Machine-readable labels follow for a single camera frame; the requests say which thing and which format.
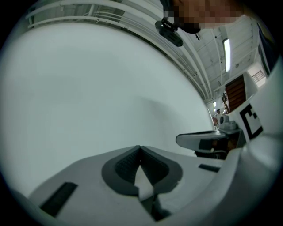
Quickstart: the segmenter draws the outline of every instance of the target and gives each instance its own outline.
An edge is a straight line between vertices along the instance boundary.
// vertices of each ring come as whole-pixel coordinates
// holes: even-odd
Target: ceiling
[[[93,23],[121,29],[146,41],[179,68],[205,102],[221,95],[224,82],[245,71],[254,62],[259,44],[258,27],[249,17],[235,23],[193,34],[178,30],[184,41],[176,47],[154,27],[163,17],[159,0],[40,0],[28,11],[28,29],[52,23]],[[223,40],[231,45],[231,70],[225,72]]]

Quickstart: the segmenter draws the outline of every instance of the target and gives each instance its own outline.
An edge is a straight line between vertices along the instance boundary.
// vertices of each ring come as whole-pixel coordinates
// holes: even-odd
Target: fluorescent light
[[[224,41],[224,50],[225,50],[225,65],[226,65],[226,72],[230,71],[231,65],[231,52],[230,52],[230,41],[226,39]]]

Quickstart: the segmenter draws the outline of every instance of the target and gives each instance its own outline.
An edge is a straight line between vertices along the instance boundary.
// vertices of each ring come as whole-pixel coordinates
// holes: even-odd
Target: ceiling light
[[[230,52],[230,41],[229,39],[224,40],[224,52],[225,52],[225,65],[226,69],[225,71],[230,71],[230,65],[231,65],[231,52]]]

